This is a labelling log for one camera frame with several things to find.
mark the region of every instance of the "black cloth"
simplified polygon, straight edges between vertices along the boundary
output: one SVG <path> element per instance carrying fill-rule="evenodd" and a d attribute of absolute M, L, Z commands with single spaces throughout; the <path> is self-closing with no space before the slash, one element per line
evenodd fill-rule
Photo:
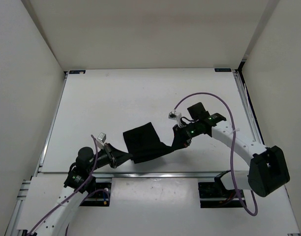
<path fill-rule="evenodd" d="M 151 122 L 124 132 L 123 137 L 128 152 L 133 155 L 131 160 L 135 164 L 150 161 L 174 151 L 160 141 Z"/>

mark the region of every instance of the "white cable tie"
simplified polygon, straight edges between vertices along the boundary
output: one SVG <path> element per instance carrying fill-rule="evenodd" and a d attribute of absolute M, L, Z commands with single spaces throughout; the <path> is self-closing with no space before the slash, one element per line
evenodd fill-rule
<path fill-rule="evenodd" d="M 238 131 L 240 131 L 240 128 L 234 129 L 233 131 L 231 131 L 231 132 L 229 133 L 229 135 L 233 134 L 234 132 L 237 133 Z"/>

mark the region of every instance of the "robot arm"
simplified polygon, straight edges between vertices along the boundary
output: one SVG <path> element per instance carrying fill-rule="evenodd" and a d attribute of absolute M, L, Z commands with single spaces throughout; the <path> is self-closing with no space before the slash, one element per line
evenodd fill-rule
<path fill-rule="evenodd" d="M 231 147 L 233 129 L 225 117 L 218 113 L 210 115 L 202 103 L 189 107 L 188 111 L 194 120 L 189 124 L 179 122 L 180 113 L 169 113 L 169 118 L 177 121 L 173 128 L 173 146 L 176 149 L 189 146 L 191 139 L 200 134 L 208 134 Z M 290 180 L 285 157 L 279 147 L 267 147 L 236 132 L 234 152 L 250 167 L 249 171 L 235 171 L 238 189 L 253 190 L 257 195 L 265 197 Z M 234 189 L 230 171 L 218 175 L 215 182 L 223 189 Z"/>
<path fill-rule="evenodd" d="M 231 147 L 233 129 L 225 117 L 218 113 L 210 115 L 202 103 L 189 107 L 188 111 L 193 119 L 188 124 L 182 122 L 181 113 L 175 111 L 169 113 L 169 118 L 177 121 L 177 125 L 173 127 L 175 137 L 171 146 L 172 150 L 188 147 L 192 138 L 201 134 L 208 134 Z M 97 138 L 97 145 L 101 150 L 97 154 L 96 166 L 94 166 L 95 155 L 90 147 L 83 147 L 79 150 L 76 162 L 71 165 L 64 188 L 55 204 L 55 210 L 50 212 L 42 225 L 34 231 L 33 236 L 63 236 L 78 206 L 88 193 L 95 190 L 95 177 L 90 176 L 91 171 L 107 164 L 116 168 L 132 158 L 132 154 L 117 150 L 111 144 L 105 143 L 105 140 L 106 135 L 103 133 Z M 279 147 L 267 147 L 236 132 L 234 152 L 250 167 L 249 171 L 235 171 L 238 189 L 253 190 L 259 196 L 265 197 L 290 180 L 285 157 Z M 80 186 L 87 179 L 89 181 L 81 188 Z M 234 189 L 230 171 L 216 176 L 215 183 L 224 190 Z M 81 190 L 62 203 L 78 188 Z"/>

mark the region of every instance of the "white enclosure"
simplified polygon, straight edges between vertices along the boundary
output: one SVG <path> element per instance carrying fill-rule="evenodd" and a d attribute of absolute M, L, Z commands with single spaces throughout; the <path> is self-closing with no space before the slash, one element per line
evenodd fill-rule
<path fill-rule="evenodd" d="M 25 0 L 64 70 L 237 69 L 269 0 Z"/>
<path fill-rule="evenodd" d="M 281 0 L 243 74 L 267 145 L 286 157 L 286 185 L 301 230 L 301 0 Z"/>
<path fill-rule="evenodd" d="M 31 227 L 50 209 L 77 151 L 93 147 L 90 134 L 104 132 L 107 142 L 126 151 L 122 133 L 152 122 L 161 141 L 170 145 L 175 123 L 168 113 L 190 93 L 222 97 L 237 127 L 253 138 L 250 127 L 255 130 L 256 120 L 241 80 L 212 69 L 237 69 L 246 56 L 243 75 L 264 141 L 285 153 L 292 206 L 280 188 L 267 198 L 257 197 L 258 217 L 242 209 L 200 209 L 197 179 L 180 179 L 179 193 L 186 192 L 189 201 L 179 209 L 168 203 L 160 208 L 145 198 L 145 193 L 158 192 L 144 189 L 141 194 L 137 189 L 141 182 L 153 186 L 152 181 L 114 178 L 118 194 L 112 205 L 80 209 L 69 235 L 286 236 L 299 233 L 292 210 L 301 231 L 301 0 L 22 3 L 0 0 L 0 235 L 18 236 L 22 231 L 16 226 Z M 63 70 L 73 69 L 86 73 L 69 74 L 64 83 Z M 188 116 L 186 108 L 200 101 L 211 113 L 228 118 L 222 103 L 202 95 L 186 100 L 180 111 Z M 116 170 L 107 166 L 95 174 L 218 173 L 229 169 L 229 152 L 222 143 L 199 136 L 187 149 L 148 163 L 128 161 Z M 247 165 L 236 156 L 235 168 L 246 170 Z M 28 190 L 32 175 L 38 176 Z M 168 193 L 174 184 L 167 178 L 156 186 Z M 123 200 L 132 190 L 137 190 L 137 205 Z M 246 201 L 252 208 L 249 194 Z M 119 227 L 113 228 L 110 219 Z M 137 228 L 130 228 L 132 221 Z M 86 232 L 84 222 L 89 223 Z M 145 222 L 150 224 L 141 227 Z"/>
<path fill-rule="evenodd" d="M 0 236 L 38 163 L 63 79 L 22 3 L 0 0 Z"/>

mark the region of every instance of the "black mount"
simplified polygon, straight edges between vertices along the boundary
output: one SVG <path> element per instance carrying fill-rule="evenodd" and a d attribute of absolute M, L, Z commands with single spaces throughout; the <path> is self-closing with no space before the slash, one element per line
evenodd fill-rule
<path fill-rule="evenodd" d="M 114 148 L 111 144 L 105 144 L 104 149 L 98 152 L 98 159 L 96 166 L 95 155 L 90 147 L 83 147 L 78 151 L 76 161 L 70 166 L 67 179 L 64 186 L 77 189 L 89 177 L 90 172 L 105 165 L 110 165 L 112 168 L 120 166 L 125 161 L 131 159 L 132 155 Z M 80 190 L 81 193 L 85 191 L 92 192 L 95 188 L 95 177 L 91 176 L 91 180 Z"/>
<path fill-rule="evenodd" d="M 267 151 L 260 155 L 253 155 L 248 183 L 260 197 L 266 197 L 289 180 L 290 176 L 282 149 L 277 146 L 268 147 Z"/>
<path fill-rule="evenodd" d="M 173 127 L 175 138 L 172 148 L 174 150 L 188 147 L 191 144 L 191 139 L 201 134 L 211 136 L 211 128 L 216 126 L 218 122 L 226 120 L 219 113 L 210 115 L 201 102 L 189 107 L 188 111 L 194 122 L 190 122 L 181 128 L 177 125 Z"/>

